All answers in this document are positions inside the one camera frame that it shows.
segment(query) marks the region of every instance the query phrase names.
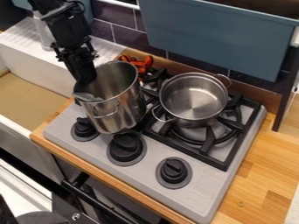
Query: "black robotic arm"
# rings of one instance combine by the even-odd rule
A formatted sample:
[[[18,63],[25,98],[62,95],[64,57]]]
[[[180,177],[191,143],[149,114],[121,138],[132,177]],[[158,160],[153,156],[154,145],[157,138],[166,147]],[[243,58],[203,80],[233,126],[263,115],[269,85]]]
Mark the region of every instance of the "black robotic arm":
[[[96,78],[91,45],[91,30],[79,1],[28,0],[34,11],[42,14],[56,42],[51,47],[59,61],[64,61],[72,76],[82,85]]]

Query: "red object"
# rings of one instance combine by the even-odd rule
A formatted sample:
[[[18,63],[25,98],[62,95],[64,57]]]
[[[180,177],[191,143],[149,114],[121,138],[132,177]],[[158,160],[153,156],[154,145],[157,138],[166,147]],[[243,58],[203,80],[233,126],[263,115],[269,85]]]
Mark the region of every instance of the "red object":
[[[139,80],[143,79],[143,76],[151,69],[154,64],[154,58],[152,56],[146,56],[144,60],[137,60],[129,55],[121,55],[118,60],[127,61],[132,65],[136,66],[139,73]]]

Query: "dark tile wall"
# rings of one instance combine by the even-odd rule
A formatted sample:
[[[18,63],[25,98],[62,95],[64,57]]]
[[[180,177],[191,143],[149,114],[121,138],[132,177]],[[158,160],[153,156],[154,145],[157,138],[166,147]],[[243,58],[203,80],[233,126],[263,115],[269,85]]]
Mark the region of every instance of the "dark tile wall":
[[[129,46],[156,56],[165,57],[211,73],[228,75],[231,79],[245,82],[258,88],[264,88],[278,94],[283,92],[285,83],[288,81],[288,72],[281,73],[278,76],[277,82],[273,83],[247,74],[230,71],[221,66],[211,65],[200,60],[157,49],[150,46],[144,28],[142,14],[139,10],[104,3],[99,0],[92,0],[92,5],[94,9],[94,22],[91,27],[93,35],[98,38]]]
[[[186,64],[187,66],[197,67],[197,68],[200,68],[202,70],[205,70],[207,72],[214,73],[214,74],[227,75],[227,69],[224,67],[214,66],[209,63],[205,63],[205,62],[197,60],[197,59],[188,58],[188,57],[185,57],[180,54],[173,53],[173,52],[169,52],[168,55],[169,55],[170,60],[175,60],[182,64]]]

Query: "stainless steel pot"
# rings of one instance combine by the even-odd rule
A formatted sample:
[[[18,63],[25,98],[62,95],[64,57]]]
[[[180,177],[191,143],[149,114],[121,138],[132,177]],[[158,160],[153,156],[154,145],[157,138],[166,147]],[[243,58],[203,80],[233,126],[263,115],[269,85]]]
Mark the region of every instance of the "stainless steel pot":
[[[157,117],[158,105],[152,109],[152,114],[158,121],[173,122],[180,127],[193,129],[214,123],[227,104],[228,93],[226,86],[209,74],[182,73],[162,86],[159,99],[166,111],[166,119],[169,120]]]
[[[112,134],[136,126],[146,113],[136,68],[112,61],[96,71],[96,80],[86,86],[77,83],[73,93],[95,128],[101,134]]]

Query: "black knob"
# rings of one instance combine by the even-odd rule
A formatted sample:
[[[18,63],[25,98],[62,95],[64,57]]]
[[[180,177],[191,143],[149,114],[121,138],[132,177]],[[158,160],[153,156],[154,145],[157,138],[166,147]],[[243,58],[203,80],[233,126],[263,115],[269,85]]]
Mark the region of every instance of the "black knob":
[[[110,155],[119,162],[129,162],[143,152],[142,140],[134,134],[117,134],[110,145]]]
[[[88,118],[77,118],[74,124],[74,133],[78,137],[90,137],[96,133],[96,129]]]
[[[138,147],[138,142],[131,135],[115,135],[113,143],[125,151],[135,151]]]
[[[175,158],[167,159],[161,169],[162,179],[169,184],[179,184],[186,179],[187,175],[185,164]]]

